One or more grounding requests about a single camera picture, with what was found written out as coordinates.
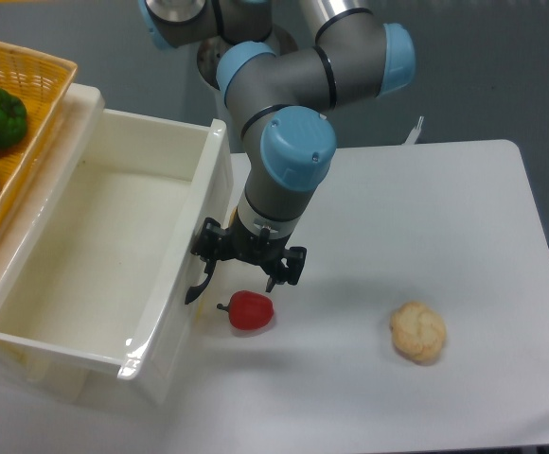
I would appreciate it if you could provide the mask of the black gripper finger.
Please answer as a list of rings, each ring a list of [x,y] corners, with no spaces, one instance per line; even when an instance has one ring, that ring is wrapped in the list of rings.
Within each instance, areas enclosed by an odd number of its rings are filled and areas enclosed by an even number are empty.
[[[213,218],[206,218],[199,233],[195,235],[190,253],[205,263],[204,273],[212,274],[221,259],[221,241],[225,231]]]
[[[265,265],[268,281],[265,291],[271,292],[276,285],[295,286],[304,269],[307,249],[304,247],[284,248],[278,256]]]

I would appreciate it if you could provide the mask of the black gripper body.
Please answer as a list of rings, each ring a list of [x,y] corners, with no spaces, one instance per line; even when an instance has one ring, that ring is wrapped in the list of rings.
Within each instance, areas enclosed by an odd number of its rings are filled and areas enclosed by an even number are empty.
[[[278,239],[257,236],[243,224],[233,224],[224,230],[218,242],[217,259],[226,261],[236,259],[244,263],[259,266],[269,276],[281,277],[286,266],[283,264],[285,247],[289,236]]]

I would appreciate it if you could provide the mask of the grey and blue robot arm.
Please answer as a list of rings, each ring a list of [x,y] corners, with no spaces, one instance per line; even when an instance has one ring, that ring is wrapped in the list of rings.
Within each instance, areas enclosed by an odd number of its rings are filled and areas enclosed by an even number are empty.
[[[410,84],[409,32],[380,22],[364,1],[305,1],[314,44],[281,53],[268,1],[143,1],[139,8],[159,46],[219,45],[216,86],[250,160],[229,226],[207,218],[192,253],[206,276],[235,259],[260,267],[270,286],[295,285],[307,251],[288,240],[337,148],[325,114]]]

